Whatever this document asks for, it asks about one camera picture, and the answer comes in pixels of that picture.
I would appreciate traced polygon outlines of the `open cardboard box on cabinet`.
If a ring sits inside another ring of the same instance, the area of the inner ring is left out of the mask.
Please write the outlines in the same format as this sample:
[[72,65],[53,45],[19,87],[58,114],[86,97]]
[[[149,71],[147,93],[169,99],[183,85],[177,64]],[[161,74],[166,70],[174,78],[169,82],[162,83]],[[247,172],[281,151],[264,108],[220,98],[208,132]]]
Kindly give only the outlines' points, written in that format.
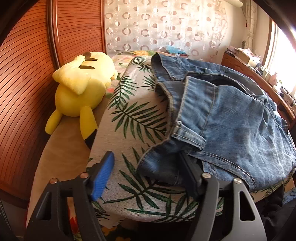
[[244,64],[251,66],[253,68],[255,68],[258,63],[257,56],[255,56],[249,48],[247,49],[238,48],[236,56]]

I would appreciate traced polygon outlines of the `yellow plush toy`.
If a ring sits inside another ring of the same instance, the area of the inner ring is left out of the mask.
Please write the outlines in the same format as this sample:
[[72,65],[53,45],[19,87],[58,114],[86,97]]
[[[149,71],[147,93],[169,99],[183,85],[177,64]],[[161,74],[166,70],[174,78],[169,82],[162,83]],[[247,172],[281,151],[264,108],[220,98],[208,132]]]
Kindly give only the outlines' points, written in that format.
[[113,60],[104,52],[85,52],[56,70],[52,77],[59,84],[56,109],[46,123],[45,132],[51,135],[64,115],[79,117],[81,136],[91,148],[98,129],[93,109],[117,78]]

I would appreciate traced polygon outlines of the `wooden louvered wardrobe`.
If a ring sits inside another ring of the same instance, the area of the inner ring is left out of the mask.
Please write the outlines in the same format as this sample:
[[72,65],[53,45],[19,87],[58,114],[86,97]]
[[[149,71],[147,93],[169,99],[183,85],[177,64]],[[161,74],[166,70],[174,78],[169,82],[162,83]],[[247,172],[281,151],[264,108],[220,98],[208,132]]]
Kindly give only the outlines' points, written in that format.
[[1,199],[27,208],[55,109],[52,74],[104,52],[103,1],[1,1]]

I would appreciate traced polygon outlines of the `floral pink blanket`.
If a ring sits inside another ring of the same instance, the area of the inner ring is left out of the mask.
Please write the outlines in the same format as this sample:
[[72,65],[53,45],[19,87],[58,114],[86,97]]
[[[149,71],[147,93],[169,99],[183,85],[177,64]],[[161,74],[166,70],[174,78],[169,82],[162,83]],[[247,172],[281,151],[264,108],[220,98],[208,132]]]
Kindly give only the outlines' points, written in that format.
[[144,51],[144,50],[137,50],[137,51],[121,51],[116,53],[111,59],[113,60],[115,69],[117,71],[117,77],[115,80],[112,80],[110,87],[107,88],[106,91],[106,98],[111,98],[111,95],[114,93],[115,88],[117,87],[121,78],[123,78],[126,68],[128,67],[130,61],[133,58],[140,58],[140,66],[145,59],[150,58],[154,54],[159,53],[166,56],[175,56],[174,54],[170,54],[167,51]]

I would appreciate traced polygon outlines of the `beige window curtain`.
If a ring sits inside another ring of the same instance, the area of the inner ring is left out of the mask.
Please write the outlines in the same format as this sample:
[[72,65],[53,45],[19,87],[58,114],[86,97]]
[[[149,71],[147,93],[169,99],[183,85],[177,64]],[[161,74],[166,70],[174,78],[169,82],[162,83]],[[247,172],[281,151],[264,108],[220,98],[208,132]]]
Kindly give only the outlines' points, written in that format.
[[244,31],[244,48],[253,50],[254,35],[257,25],[257,4],[251,0],[242,1],[244,3],[242,9],[246,20],[246,27]]

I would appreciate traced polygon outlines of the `circle patterned sheer curtain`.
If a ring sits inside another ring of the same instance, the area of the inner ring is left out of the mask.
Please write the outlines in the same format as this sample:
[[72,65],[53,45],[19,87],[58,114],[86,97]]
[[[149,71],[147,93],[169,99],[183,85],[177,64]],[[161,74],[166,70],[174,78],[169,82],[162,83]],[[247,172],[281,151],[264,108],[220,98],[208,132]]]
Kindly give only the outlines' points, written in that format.
[[214,62],[227,33],[222,1],[105,1],[109,55],[130,51],[181,51]]

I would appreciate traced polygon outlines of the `white air conditioner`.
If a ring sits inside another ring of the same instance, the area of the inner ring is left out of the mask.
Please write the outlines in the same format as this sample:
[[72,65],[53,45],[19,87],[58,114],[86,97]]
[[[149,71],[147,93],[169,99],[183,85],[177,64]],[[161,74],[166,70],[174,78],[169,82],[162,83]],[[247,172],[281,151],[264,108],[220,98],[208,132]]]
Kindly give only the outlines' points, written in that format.
[[241,8],[243,6],[243,2],[241,2],[240,0],[225,0],[225,1],[237,8]]

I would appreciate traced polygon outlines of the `wooden side cabinet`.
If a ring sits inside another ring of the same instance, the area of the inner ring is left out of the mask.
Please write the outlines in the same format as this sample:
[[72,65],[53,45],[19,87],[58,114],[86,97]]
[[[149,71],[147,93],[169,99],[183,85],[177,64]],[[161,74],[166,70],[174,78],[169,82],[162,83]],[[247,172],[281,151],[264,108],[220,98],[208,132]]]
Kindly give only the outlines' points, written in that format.
[[221,65],[232,68],[253,79],[276,103],[280,116],[287,121],[289,130],[292,130],[292,128],[295,126],[295,115],[288,107],[288,104],[284,101],[284,99],[271,87],[268,82],[266,82],[265,79],[251,70],[247,65],[241,63],[235,56],[232,56],[227,51],[225,51],[223,54]]

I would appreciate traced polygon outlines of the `blue denim jeans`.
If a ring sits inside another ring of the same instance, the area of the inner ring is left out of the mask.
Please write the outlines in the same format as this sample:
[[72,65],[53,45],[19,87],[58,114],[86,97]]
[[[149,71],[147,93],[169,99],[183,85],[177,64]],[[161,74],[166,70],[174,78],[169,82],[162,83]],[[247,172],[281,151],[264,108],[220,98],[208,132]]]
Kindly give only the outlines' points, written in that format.
[[150,147],[139,173],[182,185],[184,153],[218,180],[240,178],[250,191],[295,170],[295,145],[276,104],[249,77],[215,63],[155,54],[156,89],[168,98],[165,139]]

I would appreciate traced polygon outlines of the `palm leaf print quilt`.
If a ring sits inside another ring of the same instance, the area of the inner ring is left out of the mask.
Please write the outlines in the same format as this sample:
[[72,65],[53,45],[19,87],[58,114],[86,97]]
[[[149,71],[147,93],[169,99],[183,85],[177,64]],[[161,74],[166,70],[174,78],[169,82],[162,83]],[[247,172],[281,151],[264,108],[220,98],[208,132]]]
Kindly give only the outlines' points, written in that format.
[[[189,189],[171,185],[138,172],[144,153],[165,139],[168,98],[156,89],[151,59],[140,66],[133,58],[119,81],[101,119],[90,153],[89,166],[99,163],[107,151],[114,153],[114,168],[102,194],[93,202],[99,223],[113,227],[123,219],[141,222],[178,222],[194,218],[198,202]],[[283,185],[250,191],[255,201]]]

